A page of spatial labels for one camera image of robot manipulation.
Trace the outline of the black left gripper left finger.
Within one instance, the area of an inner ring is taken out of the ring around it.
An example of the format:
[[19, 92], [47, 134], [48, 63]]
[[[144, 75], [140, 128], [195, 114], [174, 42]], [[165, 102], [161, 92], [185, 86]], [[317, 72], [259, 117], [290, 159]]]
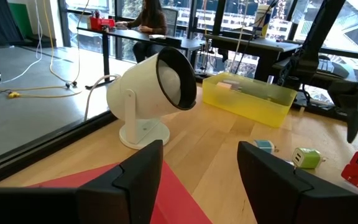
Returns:
[[0, 224], [149, 224], [162, 162], [155, 140], [79, 187], [0, 187]]

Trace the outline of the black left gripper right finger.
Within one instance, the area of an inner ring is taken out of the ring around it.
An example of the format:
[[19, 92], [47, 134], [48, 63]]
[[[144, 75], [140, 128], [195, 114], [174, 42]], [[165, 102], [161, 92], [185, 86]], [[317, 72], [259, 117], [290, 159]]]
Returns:
[[358, 224], [358, 194], [246, 141], [237, 163], [258, 224]]

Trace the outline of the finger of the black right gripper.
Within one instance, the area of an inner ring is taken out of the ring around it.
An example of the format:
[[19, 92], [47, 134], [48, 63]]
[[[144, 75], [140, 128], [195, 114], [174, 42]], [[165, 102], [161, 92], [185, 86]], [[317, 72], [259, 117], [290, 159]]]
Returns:
[[346, 110], [347, 113], [347, 142], [352, 143], [358, 133], [358, 101]]

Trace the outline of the green white wall charger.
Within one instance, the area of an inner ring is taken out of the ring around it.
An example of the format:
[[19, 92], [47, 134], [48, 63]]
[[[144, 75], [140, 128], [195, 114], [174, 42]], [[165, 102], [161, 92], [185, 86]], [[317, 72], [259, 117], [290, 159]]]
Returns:
[[326, 159], [313, 148], [297, 147], [291, 156], [295, 166], [302, 169], [315, 169]]

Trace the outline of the teal small wall charger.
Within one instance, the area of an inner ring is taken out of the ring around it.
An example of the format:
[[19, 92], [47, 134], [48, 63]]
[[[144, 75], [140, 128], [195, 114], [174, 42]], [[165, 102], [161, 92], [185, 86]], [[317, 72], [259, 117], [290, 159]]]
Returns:
[[279, 152], [279, 149], [276, 147], [276, 145], [273, 144], [272, 141], [269, 141], [266, 139], [255, 139], [254, 142], [255, 142], [255, 145], [259, 149], [261, 149], [269, 154]]

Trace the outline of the black office desk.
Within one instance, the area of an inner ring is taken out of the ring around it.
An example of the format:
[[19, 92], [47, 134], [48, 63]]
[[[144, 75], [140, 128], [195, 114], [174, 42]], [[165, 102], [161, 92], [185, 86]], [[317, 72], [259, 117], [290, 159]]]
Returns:
[[77, 31], [83, 30], [88, 32], [94, 32], [97, 34], [102, 35], [102, 50], [103, 50], [103, 69], [104, 69], [104, 75], [109, 75], [109, 36], [122, 38], [122, 39], [130, 39], [138, 42], [148, 42], [151, 44], [158, 44], [163, 46], [171, 46], [176, 49], [184, 50], [185, 56], [189, 60], [191, 66], [193, 68], [196, 67], [196, 56], [197, 51], [201, 49], [201, 46], [203, 44], [202, 40], [191, 40], [191, 39], [177, 39], [175, 38], [176, 42], [167, 42], [166, 40], [162, 40], [161, 38], [159, 40], [150, 39], [148, 34], [141, 33], [136, 30], [129, 30], [129, 29], [113, 29], [109, 32], [105, 31], [99, 31], [94, 29], [87, 29], [82, 27], [77, 27]]

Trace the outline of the grey office chair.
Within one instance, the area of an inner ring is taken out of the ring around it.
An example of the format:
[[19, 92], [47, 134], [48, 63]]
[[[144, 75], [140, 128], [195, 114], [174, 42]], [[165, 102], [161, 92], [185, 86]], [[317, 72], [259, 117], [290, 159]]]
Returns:
[[167, 23], [167, 35], [174, 37], [177, 30], [178, 10], [168, 7], [163, 7], [162, 10]]

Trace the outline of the red translucent plastic bin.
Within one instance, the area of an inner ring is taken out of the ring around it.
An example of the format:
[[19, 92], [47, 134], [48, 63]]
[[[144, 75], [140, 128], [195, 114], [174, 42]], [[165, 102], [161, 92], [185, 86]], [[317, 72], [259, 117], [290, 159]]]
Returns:
[[[32, 187], [79, 187], [116, 166], [110, 164], [40, 182]], [[162, 164], [162, 176], [150, 224], [212, 224], [166, 162]]]

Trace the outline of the yellow translucent plastic bin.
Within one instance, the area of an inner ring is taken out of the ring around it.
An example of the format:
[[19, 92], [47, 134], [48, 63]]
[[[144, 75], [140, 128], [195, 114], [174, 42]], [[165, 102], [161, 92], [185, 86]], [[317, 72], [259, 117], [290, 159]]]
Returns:
[[279, 128], [284, 122], [297, 91], [231, 73], [205, 78], [203, 102]]

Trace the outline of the dark standing desk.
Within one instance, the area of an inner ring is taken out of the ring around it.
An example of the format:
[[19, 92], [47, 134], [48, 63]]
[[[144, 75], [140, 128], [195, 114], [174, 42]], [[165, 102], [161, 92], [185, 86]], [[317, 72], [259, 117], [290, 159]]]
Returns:
[[[237, 39], [212, 34], [207, 34], [206, 37], [212, 39], [213, 47], [229, 51], [237, 49]], [[237, 52], [259, 57], [254, 78], [266, 82], [273, 65], [291, 57], [301, 46], [301, 44], [276, 42], [272, 39], [241, 40]]]

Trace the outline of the white cylindrical container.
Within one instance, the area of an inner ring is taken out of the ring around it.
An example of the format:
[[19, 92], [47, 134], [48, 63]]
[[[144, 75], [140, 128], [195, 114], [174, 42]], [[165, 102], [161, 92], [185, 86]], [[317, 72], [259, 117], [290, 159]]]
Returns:
[[272, 12], [273, 7], [271, 5], [258, 5], [253, 25], [253, 31], [256, 36], [266, 38]]

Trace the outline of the red storage box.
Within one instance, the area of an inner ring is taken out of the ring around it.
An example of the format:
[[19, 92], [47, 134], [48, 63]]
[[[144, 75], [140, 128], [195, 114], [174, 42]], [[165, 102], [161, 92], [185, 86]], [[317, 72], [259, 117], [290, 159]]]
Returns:
[[105, 19], [100, 17], [89, 16], [88, 18], [88, 28], [92, 30], [102, 31], [105, 28], [113, 28], [115, 26], [114, 19]]

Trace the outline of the person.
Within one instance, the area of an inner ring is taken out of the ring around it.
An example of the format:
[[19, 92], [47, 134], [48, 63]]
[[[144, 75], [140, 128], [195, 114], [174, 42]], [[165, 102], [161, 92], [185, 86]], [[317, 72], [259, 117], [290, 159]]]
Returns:
[[[128, 29], [138, 27], [145, 34], [167, 34], [167, 23], [165, 14], [159, 0], [143, 0], [142, 11], [134, 21], [116, 22], [118, 27]], [[162, 45], [150, 42], [136, 42], [132, 48], [137, 63], [144, 61], [163, 49]]]

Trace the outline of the green board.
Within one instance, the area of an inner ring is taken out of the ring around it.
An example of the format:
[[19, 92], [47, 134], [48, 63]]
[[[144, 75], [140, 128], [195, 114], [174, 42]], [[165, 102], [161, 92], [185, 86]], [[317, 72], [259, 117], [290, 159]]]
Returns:
[[27, 6], [21, 3], [10, 2], [9, 7], [22, 35], [24, 37], [30, 37], [33, 32], [30, 24]]

